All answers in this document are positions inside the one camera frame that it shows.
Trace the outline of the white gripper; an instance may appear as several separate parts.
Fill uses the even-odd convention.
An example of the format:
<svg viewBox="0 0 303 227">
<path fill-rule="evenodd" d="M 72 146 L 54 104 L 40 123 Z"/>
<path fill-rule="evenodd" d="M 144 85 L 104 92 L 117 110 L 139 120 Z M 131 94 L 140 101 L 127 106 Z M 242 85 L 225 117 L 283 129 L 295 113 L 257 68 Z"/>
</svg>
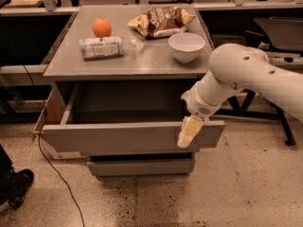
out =
<svg viewBox="0 0 303 227">
<path fill-rule="evenodd" d="M 185 101 L 187 110 L 191 116 L 186 116 L 183 119 L 177 146 L 186 148 L 203 127 L 204 120 L 202 118 L 209 118 L 220 109 L 220 106 L 206 103 L 198 94 L 196 85 L 185 91 L 181 95 L 181 99 Z"/>
</svg>

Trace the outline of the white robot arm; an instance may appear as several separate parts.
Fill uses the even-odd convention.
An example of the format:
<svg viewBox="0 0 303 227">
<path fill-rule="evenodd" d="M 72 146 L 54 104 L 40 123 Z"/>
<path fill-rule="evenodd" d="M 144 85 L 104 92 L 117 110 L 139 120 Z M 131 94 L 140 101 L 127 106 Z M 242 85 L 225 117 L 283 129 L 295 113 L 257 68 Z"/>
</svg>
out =
<svg viewBox="0 0 303 227">
<path fill-rule="evenodd" d="M 269 63 L 260 49 L 239 44 L 217 47 L 209 71 L 181 95 L 190 115 L 185 117 L 177 145 L 186 148 L 223 102 L 243 90 L 261 94 L 286 113 L 303 121 L 303 75 Z"/>
</svg>

